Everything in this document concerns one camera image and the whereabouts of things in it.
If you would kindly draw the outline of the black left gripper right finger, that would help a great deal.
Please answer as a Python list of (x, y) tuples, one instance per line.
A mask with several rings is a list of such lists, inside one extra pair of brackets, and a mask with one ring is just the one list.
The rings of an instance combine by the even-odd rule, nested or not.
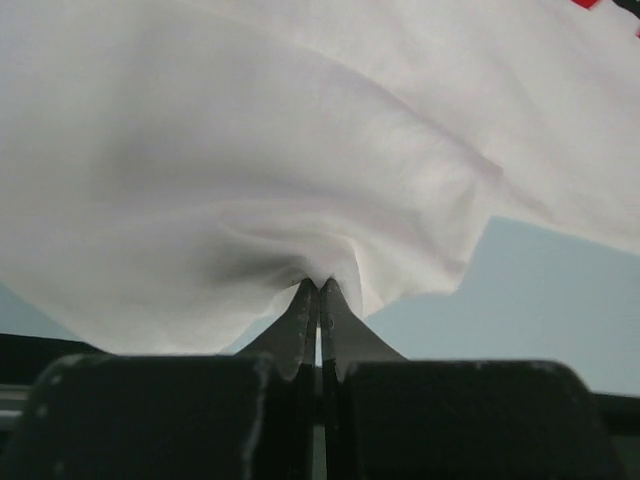
[(361, 363), (404, 362), (406, 358), (353, 313), (333, 278), (319, 291), (319, 325), (327, 477), (355, 479), (354, 421), (348, 373)]

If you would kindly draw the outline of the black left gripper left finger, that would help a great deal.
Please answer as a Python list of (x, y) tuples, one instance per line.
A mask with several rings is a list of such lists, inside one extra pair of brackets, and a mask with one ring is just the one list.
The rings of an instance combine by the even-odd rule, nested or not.
[(318, 289), (303, 280), (285, 312), (236, 355), (266, 376), (248, 447), (250, 479), (312, 476)]

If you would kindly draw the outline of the white t-shirt red graphic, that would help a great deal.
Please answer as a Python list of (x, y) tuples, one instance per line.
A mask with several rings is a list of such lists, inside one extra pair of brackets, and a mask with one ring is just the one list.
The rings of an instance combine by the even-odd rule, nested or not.
[(1, 5), (1, 281), (100, 349), (452, 293), (494, 216), (638, 251), (634, 8)]

